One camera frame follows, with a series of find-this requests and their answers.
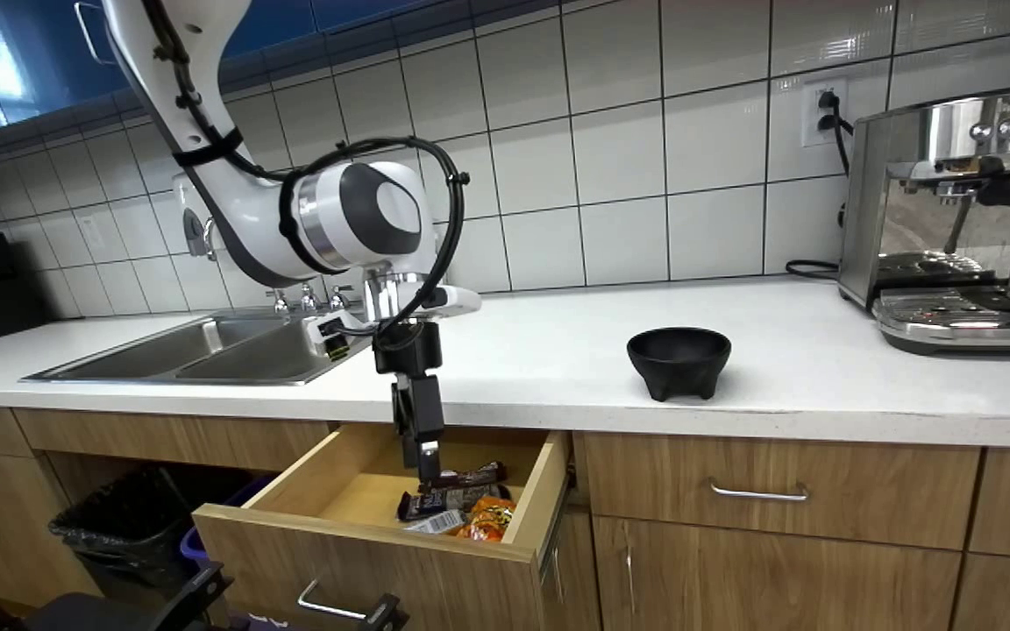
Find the espresso machine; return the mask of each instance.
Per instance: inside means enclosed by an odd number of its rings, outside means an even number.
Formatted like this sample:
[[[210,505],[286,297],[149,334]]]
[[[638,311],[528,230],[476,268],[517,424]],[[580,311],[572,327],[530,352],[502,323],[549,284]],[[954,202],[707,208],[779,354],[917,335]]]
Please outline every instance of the espresso machine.
[[[1010,92],[857,126],[838,286],[910,352],[1010,352]]]

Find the kitchen counter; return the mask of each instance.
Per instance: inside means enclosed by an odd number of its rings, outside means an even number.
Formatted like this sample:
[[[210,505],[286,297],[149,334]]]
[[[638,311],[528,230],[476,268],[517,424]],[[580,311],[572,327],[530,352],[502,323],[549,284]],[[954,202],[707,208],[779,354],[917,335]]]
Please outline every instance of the kitchen counter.
[[[0,339],[0,407],[391,424],[391,379],[362,352],[307,386],[26,383],[185,323],[87,318]],[[717,398],[653,402],[627,335],[709,327],[735,339]],[[727,279],[490,297],[444,323],[451,424],[644,436],[1010,446],[1010,358],[922,358],[820,279]]]

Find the open drawer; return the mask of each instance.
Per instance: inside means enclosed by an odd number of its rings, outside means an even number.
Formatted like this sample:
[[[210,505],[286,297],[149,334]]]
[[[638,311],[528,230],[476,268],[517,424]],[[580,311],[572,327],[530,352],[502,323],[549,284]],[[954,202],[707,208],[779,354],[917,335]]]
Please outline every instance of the open drawer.
[[[565,497],[565,436],[445,431],[444,465],[504,464],[517,513],[502,545],[407,533],[392,427],[340,427],[243,507],[204,505],[207,555],[234,578],[230,603],[290,628],[355,628],[316,608],[368,612],[396,596],[407,628],[543,628],[543,561]]]

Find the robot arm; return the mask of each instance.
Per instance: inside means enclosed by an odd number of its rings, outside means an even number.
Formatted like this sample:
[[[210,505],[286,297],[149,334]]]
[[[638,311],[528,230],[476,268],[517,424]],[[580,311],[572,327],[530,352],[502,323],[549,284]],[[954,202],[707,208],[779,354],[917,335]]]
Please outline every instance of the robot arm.
[[[391,137],[340,143],[299,172],[253,164],[219,89],[222,54],[247,12],[250,0],[105,0],[116,60],[155,109],[238,269],[266,286],[364,269],[375,327],[426,304],[476,310],[474,291],[440,286],[462,229],[467,175],[435,143]],[[454,222],[440,255],[419,175],[396,162],[359,162],[384,148],[428,150],[451,175]]]

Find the stainless steel sink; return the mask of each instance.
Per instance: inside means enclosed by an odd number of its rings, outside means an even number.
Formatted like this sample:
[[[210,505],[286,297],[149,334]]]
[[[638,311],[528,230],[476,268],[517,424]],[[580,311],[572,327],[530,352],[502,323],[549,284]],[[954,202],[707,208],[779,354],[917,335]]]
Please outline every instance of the stainless steel sink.
[[[303,318],[278,311],[219,311],[30,379],[278,386],[314,383],[359,347],[331,354],[307,335]]]

